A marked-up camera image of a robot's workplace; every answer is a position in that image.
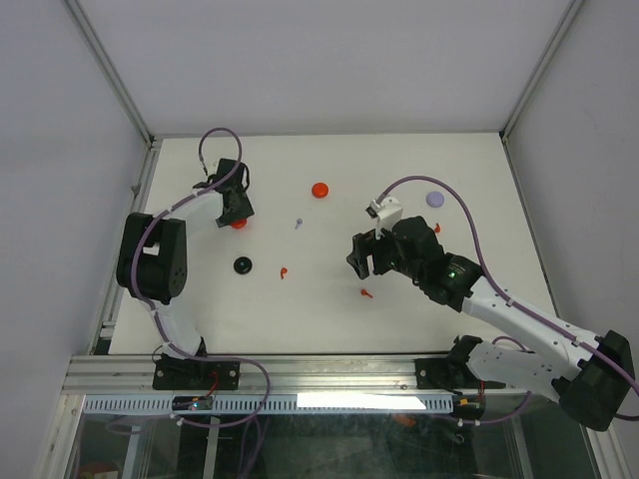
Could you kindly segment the black earbud charging case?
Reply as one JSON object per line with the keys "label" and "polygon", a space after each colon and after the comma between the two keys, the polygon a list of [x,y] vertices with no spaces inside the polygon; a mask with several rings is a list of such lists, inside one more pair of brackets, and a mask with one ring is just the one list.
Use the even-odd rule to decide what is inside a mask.
{"label": "black earbud charging case", "polygon": [[245,275],[252,271],[254,267],[253,261],[245,255],[238,256],[233,263],[235,273]]}

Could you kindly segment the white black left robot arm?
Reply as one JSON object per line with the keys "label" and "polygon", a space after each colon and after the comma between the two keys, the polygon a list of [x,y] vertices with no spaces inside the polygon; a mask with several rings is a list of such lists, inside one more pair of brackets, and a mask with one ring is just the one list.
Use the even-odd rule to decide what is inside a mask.
{"label": "white black left robot arm", "polygon": [[180,299],[188,279],[189,239],[202,229],[230,227],[255,214],[249,167],[221,159],[217,170],[175,205],[156,215],[127,216],[116,280],[151,316],[164,354],[177,358],[175,376],[198,387],[209,376],[206,341]]}

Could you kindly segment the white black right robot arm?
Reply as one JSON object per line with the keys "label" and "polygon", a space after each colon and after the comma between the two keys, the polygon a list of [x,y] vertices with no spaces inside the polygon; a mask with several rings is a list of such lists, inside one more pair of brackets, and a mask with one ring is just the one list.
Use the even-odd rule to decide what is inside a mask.
{"label": "white black right robot arm", "polygon": [[589,429],[605,431],[635,384],[626,337],[579,328],[496,289],[478,263],[445,251],[421,217],[355,235],[346,261],[361,279],[400,273],[433,302],[480,319],[524,346],[518,352],[476,336],[457,338],[446,373],[458,386],[476,379],[512,385],[557,403]]}

